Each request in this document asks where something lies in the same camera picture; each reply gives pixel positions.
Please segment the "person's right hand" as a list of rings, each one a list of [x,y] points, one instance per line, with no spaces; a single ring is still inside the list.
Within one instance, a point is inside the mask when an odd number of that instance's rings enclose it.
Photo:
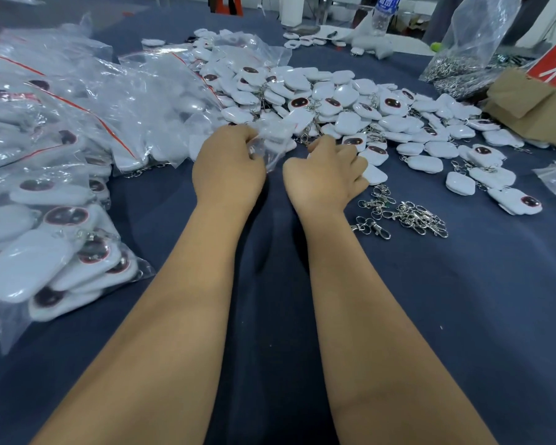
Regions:
[[[300,220],[313,215],[342,214],[348,203],[361,194],[368,181],[368,167],[354,145],[337,145],[329,135],[311,143],[306,158],[291,157],[283,164],[283,182]]]

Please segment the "person's left hand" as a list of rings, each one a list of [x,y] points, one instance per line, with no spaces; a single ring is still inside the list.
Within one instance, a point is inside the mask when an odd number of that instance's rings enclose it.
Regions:
[[[222,127],[204,141],[193,164],[198,208],[228,209],[248,216],[266,180],[261,158],[223,158]]]

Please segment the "clear plastic bag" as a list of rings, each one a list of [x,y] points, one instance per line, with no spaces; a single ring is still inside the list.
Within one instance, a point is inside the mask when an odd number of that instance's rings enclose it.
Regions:
[[[256,134],[246,143],[251,158],[258,156],[266,173],[272,172],[291,146],[297,123],[292,120],[258,119],[245,123]]]

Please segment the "person's left forearm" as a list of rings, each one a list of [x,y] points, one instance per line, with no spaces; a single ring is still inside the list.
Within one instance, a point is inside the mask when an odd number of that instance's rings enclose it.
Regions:
[[[30,445],[203,445],[255,202],[198,199],[163,268]]]

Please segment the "person's right forearm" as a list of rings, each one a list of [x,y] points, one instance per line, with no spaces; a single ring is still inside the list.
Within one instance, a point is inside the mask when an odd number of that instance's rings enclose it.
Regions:
[[[341,209],[294,203],[340,445],[498,445],[393,297]]]

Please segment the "pile of metal clasps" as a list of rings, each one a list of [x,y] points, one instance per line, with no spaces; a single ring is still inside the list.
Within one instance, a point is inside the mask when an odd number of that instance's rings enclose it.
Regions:
[[[389,187],[383,183],[372,186],[370,198],[359,200],[357,205],[369,212],[367,216],[356,216],[355,222],[349,224],[353,232],[389,240],[391,233],[381,222],[393,221],[421,236],[432,234],[441,239],[449,237],[446,223],[438,215],[412,201],[396,201],[391,197]]]

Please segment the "row of white tag shells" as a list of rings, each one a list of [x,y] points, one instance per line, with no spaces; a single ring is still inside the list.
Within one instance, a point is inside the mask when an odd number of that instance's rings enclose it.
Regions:
[[[347,43],[343,40],[340,31],[328,31],[326,34],[319,31],[314,35],[302,36],[295,32],[284,32],[283,38],[286,39],[284,48],[288,50],[296,50],[301,47],[323,46],[328,43],[335,45],[338,48],[347,47]]]

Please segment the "white cloth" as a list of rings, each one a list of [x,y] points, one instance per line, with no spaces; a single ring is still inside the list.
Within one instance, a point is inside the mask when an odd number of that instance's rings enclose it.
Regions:
[[[374,52],[379,60],[386,59],[394,53],[393,44],[385,35],[375,32],[371,19],[370,15],[365,16],[343,41],[352,48],[362,49],[364,52]]]

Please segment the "clear bag of metal rings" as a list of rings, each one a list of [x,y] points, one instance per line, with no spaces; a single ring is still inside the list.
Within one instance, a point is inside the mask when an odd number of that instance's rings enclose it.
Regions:
[[[529,68],[532,51],[502,45],[522,0],[463,0],[438,51],[420,75],[440,94],[463,100],[487,90],[507,68]]]

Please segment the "clear plastic water bottle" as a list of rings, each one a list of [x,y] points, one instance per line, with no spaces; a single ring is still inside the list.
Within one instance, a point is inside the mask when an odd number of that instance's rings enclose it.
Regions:
[[[401,0],[377,0],[372,14],[372,33],[385,36],[393,18],[397,13]]]

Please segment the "brown cardboard box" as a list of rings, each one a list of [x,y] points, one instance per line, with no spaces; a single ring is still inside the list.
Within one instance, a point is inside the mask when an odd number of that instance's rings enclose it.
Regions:
[[[505,69],[487,90],[482,111],[524,139],[556,145],[556,87]]]

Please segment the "dark blue tablecloth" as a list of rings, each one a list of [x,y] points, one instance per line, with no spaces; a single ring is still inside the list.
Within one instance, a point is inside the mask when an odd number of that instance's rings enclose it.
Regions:
[[[556,196],[533,169],[556,150],[504,150],[519,190],[542,203],[511,216],[445,175],[384,164],[393,198],[440,216],[449,238],[383,222],[359,234],[386,285],[503,445],[556,445]],[[206,445],[338,445],[321,371],[306,244],[269,173],[238,250],[223,373]],[[0,355],[0,445],[28,445],[152,279],[49,323]]]

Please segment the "pile of bagged white tags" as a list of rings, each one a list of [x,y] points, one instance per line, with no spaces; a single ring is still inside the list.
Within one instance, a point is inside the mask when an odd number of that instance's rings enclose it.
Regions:
[[[112,220],[111,180],[195,159],[219,104],[192,69],[208,40],[142,40],[114,59],[89,19],[0,31],[0,353],[155,275]]]

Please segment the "pile of white keychain tags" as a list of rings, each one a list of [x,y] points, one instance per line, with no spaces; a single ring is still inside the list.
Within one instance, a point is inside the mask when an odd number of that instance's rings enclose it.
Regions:
[[[350,70],[263,63],[253,36],[226,30],[215,36],[206,29],[195,35],[185,59],[222,105],[227,122],[245,124],[260,115],[285,121],[302,143],[329,135],[354,144],[369,163],[364,177],[377,187],[386,181],[379,167],[392,142],[400,160],[415,171],[438,174],[449,159],[453,170],[445,186],[454,194],[483,190],[510,215],[542,211],[541,201],[514,187],[516,174],[504,167],[507,157],[498,150],[523,150],[525,143],[476,105],[445,93],[433,99],[392,83],[356,79]]]

